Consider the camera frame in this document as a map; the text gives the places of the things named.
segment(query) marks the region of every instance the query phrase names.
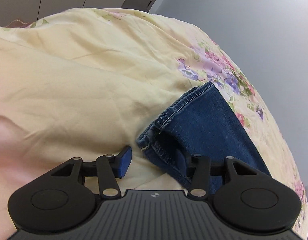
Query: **jeans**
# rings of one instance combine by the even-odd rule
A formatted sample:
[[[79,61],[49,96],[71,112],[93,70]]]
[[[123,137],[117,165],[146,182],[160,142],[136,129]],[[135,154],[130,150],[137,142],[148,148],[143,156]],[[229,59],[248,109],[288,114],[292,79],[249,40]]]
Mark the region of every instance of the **jeans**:
[[[145,157],[189,188],[185,169],[176,165],[177,150],[222,162],[234,156],[270,175],[262,157],[217,88],[208,82],[192,88],[167,108],[136,140]],[[211,177],[209,193],[222,185]]]

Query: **white wall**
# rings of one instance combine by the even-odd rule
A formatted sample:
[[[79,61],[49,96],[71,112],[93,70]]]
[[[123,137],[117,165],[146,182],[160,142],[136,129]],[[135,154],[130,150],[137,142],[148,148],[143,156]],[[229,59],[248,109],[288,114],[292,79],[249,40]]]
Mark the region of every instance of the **white wall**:
[[[308,185],[308,0],[164,0],[152,12],[197,25],[269,107]]]

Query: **purple flower print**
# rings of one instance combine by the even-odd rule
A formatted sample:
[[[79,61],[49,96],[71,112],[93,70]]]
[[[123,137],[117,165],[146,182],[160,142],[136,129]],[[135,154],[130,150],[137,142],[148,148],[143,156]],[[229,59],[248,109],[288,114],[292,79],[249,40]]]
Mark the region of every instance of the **purple flower print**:
[[[184,77],[190,78],[192,80],[198,80],[198,74],[185,66],[185,61],[183,58],[180,58],[177,61],[180,64],[178,66],[178,70],[182,72]]]
[[[206,76],[207,76],[207,81],[212,81],[213,80],[213,77],[210,76],[209,74],[207,74]]]
[[[240,90],[238,88],[238,80],[232,74],[228,74],[228,77],[224,79],[227,85],[232,87],[233,92],[236,94],[240,94]]]
[[[256,112],[258,113],[259,117],[263,120],[264,119],[263,110],[257,107]]]
[[[223,87],[223,84],[220,83],[220,82],[218,82],[218,81],[216,81],[216,84],[217,84],[219,87]]]
[[[206,71],[210,71],[212,73],[215,74],[221,74],[222,73],[222,69],[220,66],[218,66],[216,63],[208,60],[208,59],[204,59],[202,58],[202,62],[203,62],[203,68]]]
[[[209,61],[215,64],[217,67],[214,69],[219,72],[219,75],[224,79],[227,78],[227,75],[225,74],[226,61],[222,57],[220,58],[215,53],[206,49],[205,50],[205,61]]]

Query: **round joint cover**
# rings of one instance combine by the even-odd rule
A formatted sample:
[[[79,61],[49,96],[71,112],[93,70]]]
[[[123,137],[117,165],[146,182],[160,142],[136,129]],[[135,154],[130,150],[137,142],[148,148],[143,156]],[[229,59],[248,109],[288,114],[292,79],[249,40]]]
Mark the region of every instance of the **round joint cover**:
[[[287,230],[301,209],[293,190],[264,174],[235,177],[215,193],[213,205],[225,222],[252,233]]]
[[[94,194],[67,177],[37,179],[14,192],[8,202],[18,229],[36,234],[71,229],[90,217]]]
[[[270,190],[264,188],[251,188],[241,194],[241,200],[249,207],[267,209],[277,204],[278,197]]]
[[[45,189],[34,193],[32,205],[42,210],[53,210],[64,206],[69,197],[62,190]]]

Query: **floral comforter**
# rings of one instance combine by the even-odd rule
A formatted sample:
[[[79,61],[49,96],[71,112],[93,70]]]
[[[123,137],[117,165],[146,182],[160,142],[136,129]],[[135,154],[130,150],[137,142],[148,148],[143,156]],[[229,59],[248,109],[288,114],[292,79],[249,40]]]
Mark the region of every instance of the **floral comforter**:
[[[180,188],[134,141],[179,96],[208,81],[273,178],[298,194],[302,209],[293,230],[306,239],[308,203],[292,153],[228,55],[198,27],[176,19],[80,8],[25,29],[0,27],[0,240],[15,230],[6,209],[12,192],[73,156],[92,161],[130,144],[134,157],[119,181],[123,191]]]

